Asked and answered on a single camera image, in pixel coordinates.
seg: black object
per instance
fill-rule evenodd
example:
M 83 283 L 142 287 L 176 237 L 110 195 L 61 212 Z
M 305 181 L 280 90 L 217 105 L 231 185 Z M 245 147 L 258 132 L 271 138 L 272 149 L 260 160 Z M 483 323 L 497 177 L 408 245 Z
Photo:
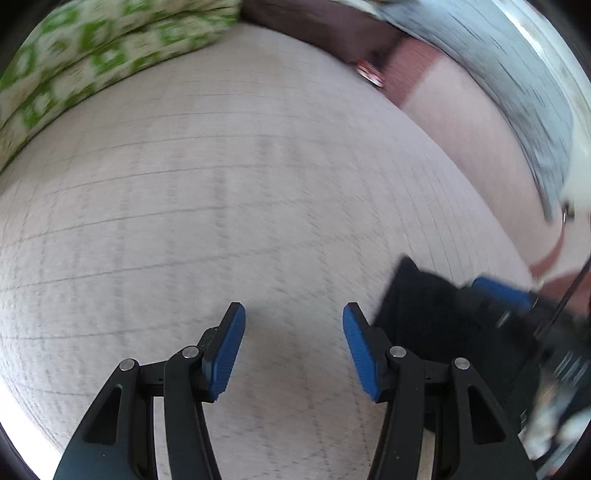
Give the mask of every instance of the black object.
M 458 288 L 402 258 L 373 325 L 392 345 L 404 345 L 423 360 L 449 364 L 465 357 L 505 410 L 515 432 L 532 408 L 540 369 L 528 348 L 497 328 L 510 309 L 475 288 Z
M 363 389 L 388 402 L 368 480 L 417 477 L 423 425 L 436 434 L 433 480 L 534 480 L 534 468 L 505 413 L 465 358 L 421 360 L 369 326 L 356 303 L 343 328 Z
M 39 480 L 22 459 L 0 425 L 0 478 L 2 480 Z
M 123 360 L 76 429 L 54 480 L 156 480 L 153 398 L 164 397 L 170 471 L 175 480 L 220 480 L 201 402 L 226 389 L 245 328 L 232 303 L 197 346 L 169 360 Z

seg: blue strip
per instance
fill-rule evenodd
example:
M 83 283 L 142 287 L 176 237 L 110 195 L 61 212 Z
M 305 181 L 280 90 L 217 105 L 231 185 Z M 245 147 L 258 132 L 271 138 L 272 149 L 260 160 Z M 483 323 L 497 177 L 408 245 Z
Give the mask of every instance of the blue strip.
M 240 305 L 217 351 L 217 357 L 212 362 L 212 383 L 209 387 L 209 394 L 215 400 L 220 393 L 226 391 L 245 327 L 246 311 Z
M 377 401 L 380 391 L 377 383 L 378 373 L 374 358 L 349 307 L 345 307 L 343 310 L 343 330 L 345 331 L 345 338 L 349 344 L 349 350 L 351 351 L 361 386 L 369 394 L 369 398 L 372 401 Z
M 529 292 L 517 290 L 491 278 L 475 278 L 472 287 L 488 293 L 491 297 L 506 303 L 512 309 L 529 311 L 533 306 Z

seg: green and white fabric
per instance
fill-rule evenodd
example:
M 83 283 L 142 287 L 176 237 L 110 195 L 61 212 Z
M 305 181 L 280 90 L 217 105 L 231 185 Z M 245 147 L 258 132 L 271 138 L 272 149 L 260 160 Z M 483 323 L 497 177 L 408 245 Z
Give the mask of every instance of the green and white fabric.
M 65 109 L 210 44 L 239 10 L 239 0 L 74 0 L 56 8 L 0 79 L 0 168 Z

